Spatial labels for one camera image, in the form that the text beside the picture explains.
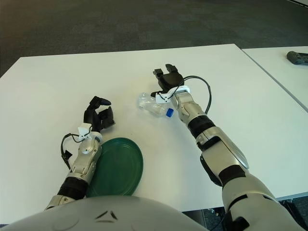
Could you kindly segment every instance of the clear plastic bottle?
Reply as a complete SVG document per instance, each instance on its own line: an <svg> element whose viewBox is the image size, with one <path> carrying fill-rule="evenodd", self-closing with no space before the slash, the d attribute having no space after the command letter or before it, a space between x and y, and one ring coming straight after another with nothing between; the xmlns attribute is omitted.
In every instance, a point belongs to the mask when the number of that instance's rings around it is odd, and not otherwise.
<svg viewBox="0 0 308 231"><path fill-rule="evenodd" d="M155 98L145 92L139 96L138 105L155 116L171 117L173 114L173 109L168 107L168 103L157 104Z"/></svg>

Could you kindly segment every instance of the black cable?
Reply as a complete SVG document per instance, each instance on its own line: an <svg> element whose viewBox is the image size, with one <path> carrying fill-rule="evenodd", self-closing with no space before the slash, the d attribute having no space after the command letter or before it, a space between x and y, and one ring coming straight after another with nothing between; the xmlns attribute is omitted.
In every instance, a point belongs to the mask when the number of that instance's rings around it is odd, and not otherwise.
<svg viewBox="0 0 308 231"><path fill-rule="evenodd" d="M223 222L223 220L226 218L226 214L225 214L225 216L220 220L220 222L218 222L217 223L217 225L215 225L212 229L210 229L210 231L213 231L214 229L216 229L217 227L218 227L218 225L220 225L222 222Z"/></svg>
<svg viewBox="0 0 308 231"><path fill-rule="evenodd" d="M203 82L207 85L207 89L208 89L208 93L209 93L209 99L208 99L207 107L206 107L206 110L205 110L205 114L207 114L208 111L210 110L210 106L211 106L211 103L212 103L212 91L211 91L211 87L210 87L210 85L208 84L208 82L207 82L205 79L203 79L203 78L201 78L201 77L199 77L199 76L187 76L187 77L183 78L183 80L178 84L177 88L175 89L175 91L172 93L172 95L171 95L168 99L170 99L170 98L174 95L174 93L177 91L177 89L179 89L179 87L181 86L181 84L183 84L186 80L191 79L191 78L199 79L199 80L203 81Z"/></svg>
<svg viewBox="0 0 308 231"><path fill-rule="evenodd" d="M90 128L89 128L89 132L88 132L87 134L85 134L84 137L86 137L87 135L90 134L91 128L92 128L92 125L91 125ZM60 147L60 149L61 149L61 156L62 156L62 159L63 159L64 163L65 163L66 166L68 167L68 169L71 169L71 167L70 167L70 165L69 165L69 163L68 163L68 158L65 156L65 152L64 152L64 150L63 150L63 143L64 143L65 139L68 138L68 137L70 137L70 136L73 138L74 142L76 142L76 143L80 143L80 142L82 142L82 141L85 139L85 138L83 138L83 139L80 140L80 141L76 141L75 138L74 138L74 136L78 136L78 137L79 137L79 135L77 135L77 134L72 134L72 133L68 133L68 134L66 134L66 135L63 137L62 142L61 142L61 147Z"/></svg>

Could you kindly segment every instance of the green plate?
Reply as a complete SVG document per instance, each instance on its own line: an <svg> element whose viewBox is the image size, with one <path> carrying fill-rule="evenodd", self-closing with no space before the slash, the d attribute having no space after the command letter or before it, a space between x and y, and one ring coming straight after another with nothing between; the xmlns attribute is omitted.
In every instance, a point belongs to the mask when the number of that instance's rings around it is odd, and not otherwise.
<svg viewBox="0 0 308 231"><path fill-rule="evenodd" d="M132 195L143 171L139 147L130 139L115 138L103 143L102 148L86 196Z"/></svg>

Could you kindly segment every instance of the blue bottle cap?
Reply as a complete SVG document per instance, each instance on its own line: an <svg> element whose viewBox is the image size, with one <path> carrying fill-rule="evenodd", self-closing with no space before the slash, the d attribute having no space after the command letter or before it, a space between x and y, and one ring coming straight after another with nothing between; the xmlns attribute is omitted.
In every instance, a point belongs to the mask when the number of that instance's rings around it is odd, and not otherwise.
<svg viewBox="0 0 308 231"><path fill-rule="evenodd" d="M167 113L166 113L166 116L172 117L173 111L174 111L174 110L173 110L172 108L168 108Z"/></svg>

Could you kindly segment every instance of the table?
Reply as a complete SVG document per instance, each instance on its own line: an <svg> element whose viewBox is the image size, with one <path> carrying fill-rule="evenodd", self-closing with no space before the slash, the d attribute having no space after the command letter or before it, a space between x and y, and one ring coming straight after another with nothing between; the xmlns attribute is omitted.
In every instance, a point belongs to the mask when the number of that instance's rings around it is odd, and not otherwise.
<svg viewBox="0 0 308 231"><path fill-rule="evenodd" d="M308 53L308 47L273 47L243 50L308 112L308 65L294 65L289 51Z"/></svg>
<svg viewBox="0 0 308 231"><path fill-rule="evenodd" d="M104 140L126 137L142 151L135 196L180 211L222 206L221 188L203 170L201 152L177 113L157 118L137 107L141 92L159 89L152 71L166 71L167 63L209 82L208 116L276 197L308 191L308 113L234 44L24 57L0 79L0 223L42 211L58 192L68 171L60 142L77 132L94 95L112 102L115 125L102 131ZM206 86L196 79L186 84L205 108ZM76 155L77 144L66 147Z"/></svg>

